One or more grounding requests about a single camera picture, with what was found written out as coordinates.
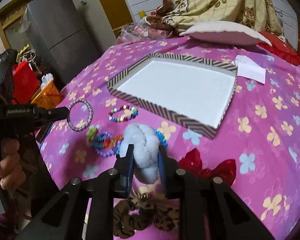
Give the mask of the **person left hand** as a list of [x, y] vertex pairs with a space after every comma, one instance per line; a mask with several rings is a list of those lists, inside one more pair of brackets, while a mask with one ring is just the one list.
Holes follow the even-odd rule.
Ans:
[[14, 192], [26, 180], [20, 164], [19, 146], [19, 141], [16, 139], [2, 141], [2, 149], [6, 154], [0, 162], [0, 185], [3, 190]]

